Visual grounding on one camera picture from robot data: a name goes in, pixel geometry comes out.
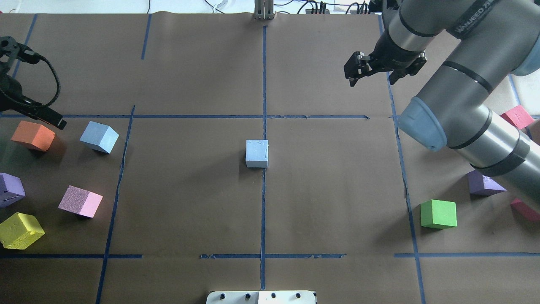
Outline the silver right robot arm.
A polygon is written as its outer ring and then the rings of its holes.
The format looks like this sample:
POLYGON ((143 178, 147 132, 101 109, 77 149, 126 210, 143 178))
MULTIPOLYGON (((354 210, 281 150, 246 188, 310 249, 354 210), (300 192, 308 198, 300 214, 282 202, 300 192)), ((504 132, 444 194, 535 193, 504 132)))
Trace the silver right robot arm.
POLYGON ((384 32, 368 55, 344 65, 350 85, 389 72, 416 75, 442 31, 458 46, 411 99, 398 127, 432 151, 455 150, 518 198, 539 202, 539 146, 484 105, 507 75, 539 69, 539 5, 532 0, 383 0, 384 32))

